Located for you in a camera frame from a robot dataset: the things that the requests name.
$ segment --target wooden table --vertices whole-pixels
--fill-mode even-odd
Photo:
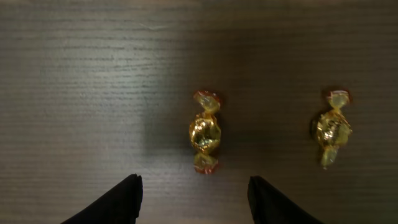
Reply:
[[[252,223],[261,175],[325,223],[398,222],[398,2],[0,1],[0,223],[60,223],[129,174],[143,223]],[[317,164],[321,92],[354,134]],[[193,171],[192,93],[224,99]]]

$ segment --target tabletop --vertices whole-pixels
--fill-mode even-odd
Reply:
[[[1,0],[0,223],[60,223],[129,174],[137,223],[252,223],[260,175],[324,223],[398,222],[398,2]],[[308,134],[343,86],[328,170]],[[195,90],[220,169],[193,170]]]

